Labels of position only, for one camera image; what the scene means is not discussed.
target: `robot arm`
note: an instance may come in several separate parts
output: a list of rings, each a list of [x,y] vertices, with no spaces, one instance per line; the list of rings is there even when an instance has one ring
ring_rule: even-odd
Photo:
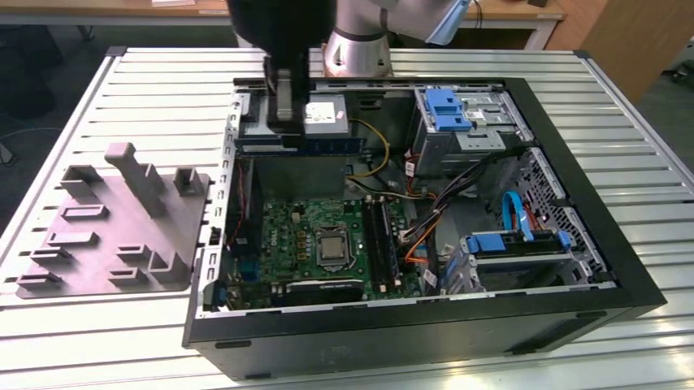
[[[304,135],[309,47],[332,33],[324,53],[327,74],[387,76],[386,31],[444,45],[470,1],[227,0],[236,33],[267,53],[268,127],[284,145],[297,145]]]
[[[329,37],[335,0],[227,0],[227,4],[236,33],[267,53],[268,127],[284,144],[297,143],[309,99],[308,49]]]

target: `yellow cable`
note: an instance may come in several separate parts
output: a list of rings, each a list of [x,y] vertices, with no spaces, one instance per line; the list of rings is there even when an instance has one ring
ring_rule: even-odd
[[[383,147],[384,147],[384,150],[386,150],[384,157],[383,157],[383,162],[380,163],[380,165],[375,169],[372,169],[371,171],[364,172],[364,173],[356,173],[354,175],[347,175],[347,177],[350,179],[355,179],[358,177],[368,177],[374,173],[379,172],[383,168],[386,168],[386,166],[388,165],[388,159],[391,158],[391,146],[388,145],[388,141],[386,140],[386,137],[383,136],[380,131],[370,123],[364,122],[360,119],[350,119],[350,122],[358,122],[358,123],[363,124],[364,126],[367,126],[368,130],[371,130],[374,132],[374,134],[376,136],[379,136],[380,140],[383,141]]]

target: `ram slot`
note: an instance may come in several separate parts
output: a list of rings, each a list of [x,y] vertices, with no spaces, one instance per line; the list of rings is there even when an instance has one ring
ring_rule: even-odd
[[[398,287],[402,282],[390,217],[382,200],[367,199],[362,202],[362,221],[372,288],[384,293],[388,285]]]

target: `aluminum table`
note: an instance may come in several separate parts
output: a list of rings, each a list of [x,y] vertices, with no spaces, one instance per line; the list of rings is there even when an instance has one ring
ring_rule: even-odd
[[[180,347],[188,292],[23,301],[27,269],[60,205],[69,164],[129,141],[159,173],[215,173],[235,77],[261,75],[247,49],[128,49],[99,68],[0,239],[0,388],[227,388]],[[311,58],[321,75],[321,55]],[[694,386],[694,180],[592,60],[571,52],[392,50],[398,76],[523,77],[668,300],[546,354],[253,382],[260,388],[687,388]]]

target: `label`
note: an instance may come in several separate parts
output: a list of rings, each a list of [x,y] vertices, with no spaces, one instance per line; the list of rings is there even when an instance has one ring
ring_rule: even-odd
[[[426,280],[426,283],[428,283],[432,288],[436,288],[438,278],[428,269],[424,271],[424,280]]]
[[[297,148],[285,148],[281,145],[243,145],[243,151],[247,153],[261,152],[296,152]]]
[[[466,111],[467,119],[484,119],[482,111]]]
[[[200,10],[197,13],[200,15],[228,15],[228,11],[225,10]]]
[[[312,102],[305,105],[305,124],[334,124],[335,104],[332,102]]]
[[[410,177],[414,177],[414,168],[416,166],[414,165],[414,162],[407,161],[404,163],[404,174]]]

